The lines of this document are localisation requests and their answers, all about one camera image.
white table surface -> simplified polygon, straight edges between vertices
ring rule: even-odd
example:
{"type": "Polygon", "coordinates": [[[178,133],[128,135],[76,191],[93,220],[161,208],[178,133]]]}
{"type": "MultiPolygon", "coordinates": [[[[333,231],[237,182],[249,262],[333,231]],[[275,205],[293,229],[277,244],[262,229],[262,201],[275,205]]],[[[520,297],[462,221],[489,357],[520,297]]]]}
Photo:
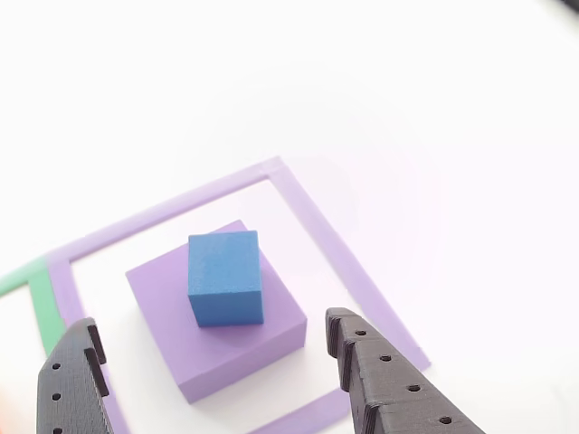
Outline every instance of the white table surface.
{"type": "MultiPolygon", "coordinates": [[[[473,420],[579,432],[578,77],[579,22],[555,0],[3,2],[0,274],[281,155],[473,420]]],[[[352,302],[300,231],[259,186],[75,265],[134,433],[242,434],[335,385],[320,318],[352,302]],[[291,356],[307,386],[282,362],[190,408],[119,276],[192,222],[239,217],[308,311],[307,356],[291,356]]],[[[34,432],[43,350],[24,288],[0,299],[0,345],[0,429],[34,432]]]]}

purple square frame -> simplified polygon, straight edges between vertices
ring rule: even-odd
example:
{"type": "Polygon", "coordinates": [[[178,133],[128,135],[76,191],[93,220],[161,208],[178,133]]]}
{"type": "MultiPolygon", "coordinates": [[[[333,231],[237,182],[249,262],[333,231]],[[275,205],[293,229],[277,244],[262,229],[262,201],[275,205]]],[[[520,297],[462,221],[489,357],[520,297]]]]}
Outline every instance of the purple square frame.
{"type": "MultiPolygon", "coordinates": [[[[69,326],[84,318],[71,263],[172,219],[184,212],[235,193],[262,181],[270,181],[293,211],[310,238],[316,242],[342,283],[361,307],[362,312],[390,342],[418,369],[430,365],[356,256],[334,231],[316,204],[279,157],[215,180],[183,193],[139,214],[95,231],[46,254],[52,289],[61,317],[69,326]]],[[[109,383],[109,374],[105,370],[109,383]]],[[[109,387],[104,399],[115,434],[128,434],[128,427],[109,387]]],[[[336,389],[317,400],[252,431],[251,434],[313,434],[345,417],[349,412],[348,395],[336,389]]]]}

foam block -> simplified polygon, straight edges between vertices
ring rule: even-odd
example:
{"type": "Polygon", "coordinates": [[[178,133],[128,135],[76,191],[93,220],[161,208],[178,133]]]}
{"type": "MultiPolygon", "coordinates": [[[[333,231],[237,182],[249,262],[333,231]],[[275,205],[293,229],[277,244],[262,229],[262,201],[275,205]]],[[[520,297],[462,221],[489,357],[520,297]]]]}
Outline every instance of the foam block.
{"type": "MultiPolygon", "coordinates": [[[[245,231],[237,221],[219,231],[245,231]]],[[[188,245],[127,273],[151,334],[189,402],[304,346],[307,319],[260,253],[262,325],[199,327],[187,300],[188,245]]]]}
{"type": "Polygon", "coordinates": [[[200,327],[263,324],[257,232],[190,236],[188,295],[200,327]]]}

purple square block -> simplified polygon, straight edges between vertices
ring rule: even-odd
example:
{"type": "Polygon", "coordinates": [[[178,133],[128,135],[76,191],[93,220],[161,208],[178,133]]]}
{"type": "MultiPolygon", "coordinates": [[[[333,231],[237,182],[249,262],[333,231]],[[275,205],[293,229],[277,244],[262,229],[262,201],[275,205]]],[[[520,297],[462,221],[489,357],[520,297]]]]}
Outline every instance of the purple square block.
{"type": "MultiPolygon", "coordinates": [[[[216,232],[247,231],[241,221],[216,232]]],[[[187,244],[127,272],[169,370],[189,402],[304,346],[307,318],[260,252],[264,323],[200,328],[187,297],[187,244]]]]}

blue cube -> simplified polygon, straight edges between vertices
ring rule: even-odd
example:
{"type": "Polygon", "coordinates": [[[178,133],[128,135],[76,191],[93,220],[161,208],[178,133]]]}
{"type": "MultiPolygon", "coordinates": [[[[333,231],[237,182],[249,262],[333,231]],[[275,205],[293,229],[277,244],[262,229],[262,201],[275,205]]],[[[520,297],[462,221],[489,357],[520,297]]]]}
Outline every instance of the blue cube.
{"type": "Polygon", "coordinates": [[[190,236],[188,295],[200,327],[263,324],[257,232],[190,236]]]}

